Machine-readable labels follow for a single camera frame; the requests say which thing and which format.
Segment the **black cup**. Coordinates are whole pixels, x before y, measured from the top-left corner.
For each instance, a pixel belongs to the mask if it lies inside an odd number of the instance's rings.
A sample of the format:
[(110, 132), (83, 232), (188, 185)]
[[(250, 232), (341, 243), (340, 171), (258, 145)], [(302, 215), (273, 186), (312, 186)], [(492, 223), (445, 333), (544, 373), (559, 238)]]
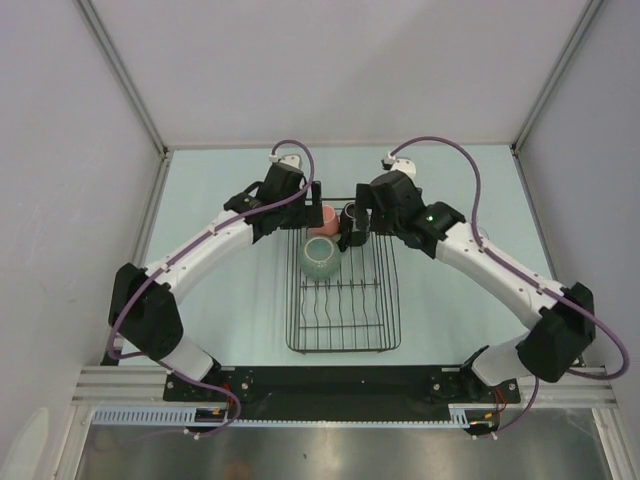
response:
[(353, 215), (354, 207), (360, 207), (360, 206), (357, 206), (355, 202), (346, 204), (340, 215), (340, 219), (339, 219), (340, 238), (337, 241), (337, 245), (341, 252), (346, 252), (349, 248), (352, 248), (350, 246), (349, 240), (350, 240), (350, 232), (352, 227), (352, 219), (353, 219), (352, 215)]

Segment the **small clear faceted glass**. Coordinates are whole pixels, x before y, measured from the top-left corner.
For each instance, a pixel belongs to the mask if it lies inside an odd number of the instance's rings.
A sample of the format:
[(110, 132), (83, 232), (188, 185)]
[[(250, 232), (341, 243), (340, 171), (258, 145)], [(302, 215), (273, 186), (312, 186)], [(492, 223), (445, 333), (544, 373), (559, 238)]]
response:
[(479, 234), (480, 234), (480, 236), (482, 238), (486, 238), (486, 239), (490, 238), (490, 235), (489, 235), (488, 231), (485, 228), (483, 228), (482, 226), (478, 226), (478, 231), (479, 231)]

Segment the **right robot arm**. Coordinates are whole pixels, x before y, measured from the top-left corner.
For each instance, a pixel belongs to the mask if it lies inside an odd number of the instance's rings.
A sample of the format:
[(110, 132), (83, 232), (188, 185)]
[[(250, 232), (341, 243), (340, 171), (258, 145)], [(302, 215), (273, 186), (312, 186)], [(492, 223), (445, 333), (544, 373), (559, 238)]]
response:
[(425, 204), (407, 174), (390, 170), (357, 185), (355, 208), (370, 211), (372, 230), (392, 234), (466, 275), (526, 328), (524, 335), (480, 348), (463, 364), (461, 388), (469, 399), (484, 401), (498, 384), (528, 375), (555, 383), (595, 340), (594, 295), (588, 287), (566, 287), (519, 264), (501, 266), (462, 213), (444, 202)]

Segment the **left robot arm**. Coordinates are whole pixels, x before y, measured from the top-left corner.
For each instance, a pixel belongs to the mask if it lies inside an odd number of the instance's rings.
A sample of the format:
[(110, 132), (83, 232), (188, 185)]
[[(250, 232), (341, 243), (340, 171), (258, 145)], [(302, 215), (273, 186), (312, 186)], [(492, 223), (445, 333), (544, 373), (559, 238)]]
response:
[(317, 227), (322, 218), (320, 182), (296, 166), (273, 163), (263, 180), (229, 198), (210, 224), (174, 252), (144, 267), (127, 263), (117, 271), (110, 334), (121, 335), (136, 355), (186, 377), (197, 398), (214, 397), (221, 366), (185, 333), (180, 303), (233, 255), (279, 229)]

